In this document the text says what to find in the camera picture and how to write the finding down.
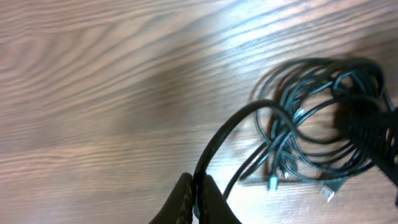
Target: connector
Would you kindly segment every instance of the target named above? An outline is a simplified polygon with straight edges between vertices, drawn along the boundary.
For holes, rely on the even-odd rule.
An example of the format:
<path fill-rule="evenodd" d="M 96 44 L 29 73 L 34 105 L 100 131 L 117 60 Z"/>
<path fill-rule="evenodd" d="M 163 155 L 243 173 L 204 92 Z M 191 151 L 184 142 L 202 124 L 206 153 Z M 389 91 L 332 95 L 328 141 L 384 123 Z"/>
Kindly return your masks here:
<path fill-rule="evenodd" d="M 268 182 L 268 193 L 269 194 L 275 194 L 276 193 L 276 189 L 278 188 L 278 182 L 279 182 L 279 178 L 277 175 L 272 174 L 269 177 L 269 182 Z"/>
<path fill-rule="evenodd" d="M 325 198 L 327 202 L 329 202 L 345 182 L 346 178 L 343 178 L 340 181 L 334 183 L 324 184 L 321 189 L 322 197 Z"/>

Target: black wire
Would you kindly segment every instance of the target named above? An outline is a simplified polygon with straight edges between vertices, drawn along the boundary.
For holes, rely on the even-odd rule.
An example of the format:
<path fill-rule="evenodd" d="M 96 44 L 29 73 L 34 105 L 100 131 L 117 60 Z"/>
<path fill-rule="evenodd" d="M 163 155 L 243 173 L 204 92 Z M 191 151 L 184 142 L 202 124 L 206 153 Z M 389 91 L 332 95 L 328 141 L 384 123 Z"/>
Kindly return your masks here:
<path fill-rule="evenodd" d="M 286 75 L 286 78 L 283 85 L 279 85 L 282 87 L 279 102 L 264 100 L 270 84 L 280 75 Z M 343 82 L 347 78 L 351 80 L 351 85 Z M 314 94 L 325 90 L 330 90 L 333 98 L 316 105 L 306 113 L 302 113 L 303 102 Z M 342 178 L 354 177 L 367 171 L 373 166 L 373 163 L 351 142 L 331 152 L 321 153 L 304 152 L 297 142 L 297 138 L 300 138 L 314 144 L 326 145 L 341 140 L 339 136 L 329 140 L 314 139 L 297 129 L 314 113 L 335 103 L 350 105 L 353 110 L 365 110 L 365 112 L 383 111 L 385 108 L 389 111 L 394 109 L 394 105 L 384 89 L 382 70 L 377 63 L 371 60 L 365 58 L 351 60 L 309 58 L 286 63 L 263 84 L 259 90 L 257 101 L 241 108 L 220 127 L 198 161 L 194 180 L 198 182 L 203 178 L 211 158 L 228 134 L 252 112 L 255 112 L 254 125 L 264 142 L 233 175 L 223 194 L 224 198 L 228 198 L 238 179 L 245 179 L 251 175 L 271 154 L 274 154 L 271 174 L 276 174 L 276 170 L 281 169 L 292 174 L 297 181 L 301 182 L 330 183 Z M 270 134 L 267 134 L 261 126 L 261 117 L 258 111 L 260 108 L 270 108 L 273 114 L 277 115 L 270 120 Z M 323 162 L 315 162 L 311 160 L 311 157 L 329 158 Z M 347 160 L 344 165 L 337 169 L 330 168 L 331 164 L 342 159 Z M 331 174 L 330 178 L 307 177 L 299 173 L 297 162 L 303 162 L 312 168 Z"/>

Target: cord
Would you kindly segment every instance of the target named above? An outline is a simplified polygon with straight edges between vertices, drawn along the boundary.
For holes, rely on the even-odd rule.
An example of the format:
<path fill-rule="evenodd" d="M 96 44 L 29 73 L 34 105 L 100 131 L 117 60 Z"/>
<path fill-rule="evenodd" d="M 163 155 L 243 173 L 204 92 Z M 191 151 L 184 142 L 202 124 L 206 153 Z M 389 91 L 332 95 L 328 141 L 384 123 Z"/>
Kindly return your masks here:
<path fill-rule="evenodd" d="M 270 84 L 279 76 L 285 75 L 278 101 L 264 99 Z M 309 97 L 323 91 L 330 91 L 332 99 L 316 105 L 307 112 L 303 103 Z M 306 142 L 327 145 L 342 140 L 340 136 L 333 139 L 314 139 L 300 132 L 297 128 L 309 117 L 322 108 L 338 103 L 349 106 L 351 111 L 363 113 L 378 113 L 392 111 L 394 105 L 384 88 L 384 76 L 380 66 L 372 60 L 354 58 L 339 60 L 330 58 L 308 58 L 294 60 L 279 67 L 259 90 L 257 101 L 246 105 L 230 117 L 212 137 L 203 151 L 195 169 L 194 181 L 206 174 L 211 158 L 220 148 L 229 133 L 248 115 L 254 112 L 254 125 L 263 143 L 244 161 L 231 178 L 224 198 L 233 188 L 236 181 L 243 180 L 258 169 L 271 154 L 274 159 L 271 165 L 271 178 L 276 178 L 277 169 L 288 172 L 297 182 L 313 182 L 331 184 L 343 182 L 347 178 L 359 175 L 371 167 L 373 163 L 351 141 L 331 152 L 308 153 L 301 149 L 297 139 Z M 270 108 L 274 115 L 270 120 L 271 130 L 267 134 L 261 125 L 258 109 Z M 315 162 L 312 158 L 330 158 L 323 162 Z M 339 168 L 331 168 L 332 164 L 346 160 Z M 324 174 L 327 178 L 307 177 L 299 172 L 297 163 L 302 162 Z"/>

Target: wooden table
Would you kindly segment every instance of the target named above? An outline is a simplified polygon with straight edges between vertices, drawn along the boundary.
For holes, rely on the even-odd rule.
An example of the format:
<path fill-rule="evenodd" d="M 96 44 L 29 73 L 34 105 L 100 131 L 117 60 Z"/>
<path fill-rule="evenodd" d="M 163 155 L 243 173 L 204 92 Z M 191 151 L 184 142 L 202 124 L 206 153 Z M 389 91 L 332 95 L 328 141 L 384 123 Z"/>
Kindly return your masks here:
<path fill-rule="evenodd" d="M 398 104 L 397 11 L 392 0 L 1 0 L 0 223 L 149 222 L 259 79 L 292 58 L 373 58 Z M 209 167 L 221 190 L 258 144 L 250 119 L 225 142 Z M 228 203 L 243 223 L 398 223 L 397 190 L 377 169 L 330 203 L 319 190 L 271 197 L 239 183 Z"/>

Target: black object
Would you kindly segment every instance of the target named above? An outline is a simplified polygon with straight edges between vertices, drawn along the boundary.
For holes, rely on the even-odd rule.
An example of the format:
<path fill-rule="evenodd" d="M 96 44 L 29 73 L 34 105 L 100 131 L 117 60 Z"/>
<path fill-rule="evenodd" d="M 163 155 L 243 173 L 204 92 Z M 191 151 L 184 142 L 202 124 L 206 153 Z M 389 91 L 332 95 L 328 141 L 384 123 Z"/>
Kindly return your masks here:
<path fill-rule="evenodd" d="M 290 78 L 285 78 L 280 85 L 282 88 L 279 92 L 277 90 L 279 102 L 262 100 L 271 81 L 280 74 Z M 304 111 L 303 102 L 321 91 L 330 91 L 333 98 Z M 318 110 L 334 103 L 344 109 L 336 115 L 339 136 L 319 140 L 297 129 Z M 260 125 L 260 108 L 270 108 L 274 113 L 269 134 Z M 384 89 L 382 70 L 371 60 L 310 58 L 288 62 L 265 82 L 260 89 L 259 100 L 240 109 L 220 127 L 203 151 L 193 178 L 190 174 L 182 175 L 151 223 L 190 223 L 193 205 L 201 224 L 239 223 L 226 203 L 229 192 L 238 179 L 253 173 L 270 154 L 274 154 L 271 176 L 276 178 L 276 170 L 280 169 L 292 174 L 298 182 L 337 184 L 340 187 L 347 178 L 359 175 L 376 164 L 397 185 L 397 113 L 392 110 L 393 105 Z M 255 126 L 264 142 L 238 169 L 222 196 L 214 180 L 206 174 L 206 168 L 228 134 L 252 112 L 255 112 Z M 342 139 L 349 139 L 349 142 L 332 152 L 307 153 L 302 151 L 297 138 L 315 144 L 331 144 Z M 334 157 L 323 162 L 311 160 L 311 157 L 330 156 Z M 341 167 L 330 168 L 331 164 L 342 159 L 346 162 Z M 299 173 L 297 162 L 318 169 L 328 177 L 304 176 Z M 273 183 L 272 187 L 276 189 L 277 184 Z"/>

